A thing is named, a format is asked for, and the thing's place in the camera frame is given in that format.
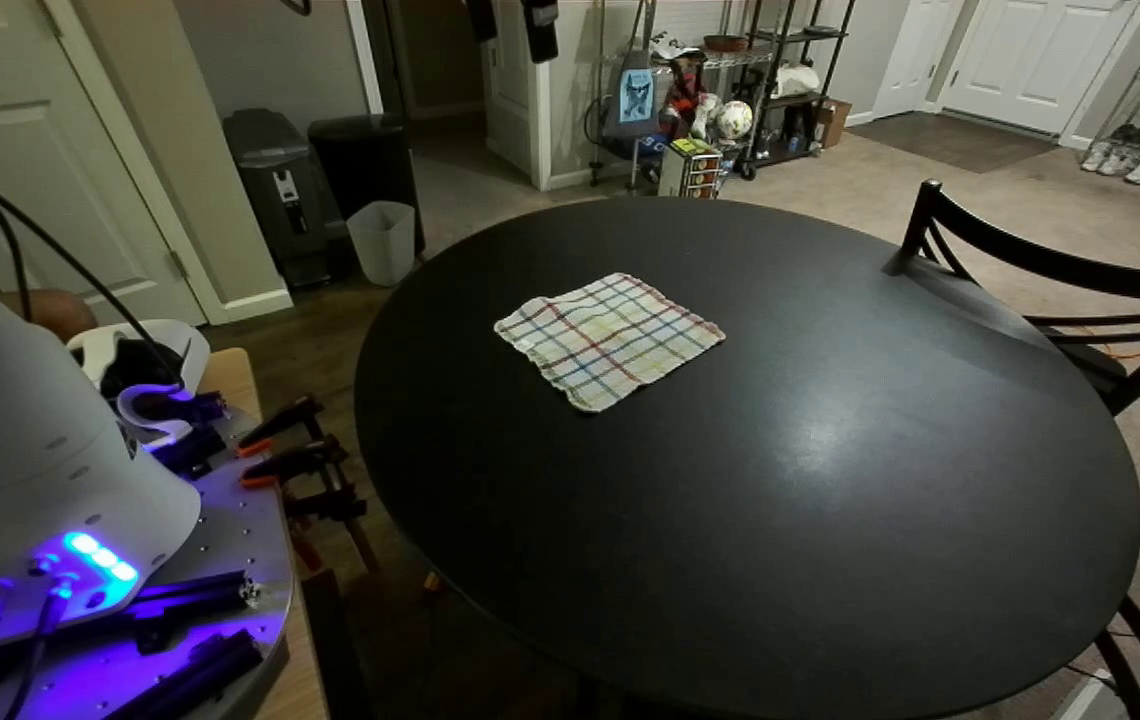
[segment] doorway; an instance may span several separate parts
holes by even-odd
[[[980,0],[944,107],[1060,136],[1132,10],[1132,0]]]
[[[152,214],[112,129],[70,59],[58,14],[0,0],[0,191],[37,214],[135,316],[203,319],[177,234]],[[31,282],[79,291],[101,319],[118,308],[30,231]]]
[[[1140,0],[909,0],[875,116],[964,110],[1064,136]]]
[[[470,2],[362,0],[385,90],[385,110],[413,131],[486,125],[480,49]]]

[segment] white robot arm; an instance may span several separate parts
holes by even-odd
[[[0,576],[72,576],[66,622],[124,606],[200,490],[135,450],[70,349],[0,304]]]

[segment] black round table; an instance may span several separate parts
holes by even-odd
[[[643,701],[870,720],[1014,695],[1116,612],[1137,473],[1036,329],[889,257],[749,204],[496,223],[362,352],[385,507],[480,612]],[[729,341],[584,417],[494,324],[609,271]]]

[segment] napkin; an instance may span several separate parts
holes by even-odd
[[[494,333],[582,411],[609,411],[726,341],[726,329],[614,271],[566,297],[533,297]]]

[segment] cable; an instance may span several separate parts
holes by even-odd
[[[20,239],[16,239],[16,231],[12,231],[8,214],[6,214],[6,208],[0,208],[0,234],[6,234],[8,251],[12,251],[12,278],[16,278],[16,297],[20,297],[20,316],[25,316],[25,319],[37,319],[37,312],[31,312],[31,288],[30,288],[30,278],[25,278],[25,251],[20,251]]]
[[[54,257],[60,257],[77,276],[85,276],[124,319],[129,329],[157,352],[159,343],[152,341],[152,333],[121,304],[121,297],[112,288],[103,288],[101,276],[91,276],[44,223],[37,223],[25,208],[16,208],[8,194],[0,194],[0,227],[8,223],[8,214],[16,214],[31,234],[39,234],[44,246],[54,246]]]
[[[44,651],[48,651],[48,636],[54,636],[58,622],[60,622],[60,612],[66,612],[66,602],[70,602],[70,593],[72,593],[72,587],[70,587],[66,580],[58,580],[58,583],[48,587],[48,595],[44,595],[39,628],[37,628],[31,651],[25,655],[20,685],[16,685],[16,695],[8,701],[6,720],[16,720],[20,706],[25,706],[25,701],[31,695],[31,685],[37,685],[39,664],[44,664]]]

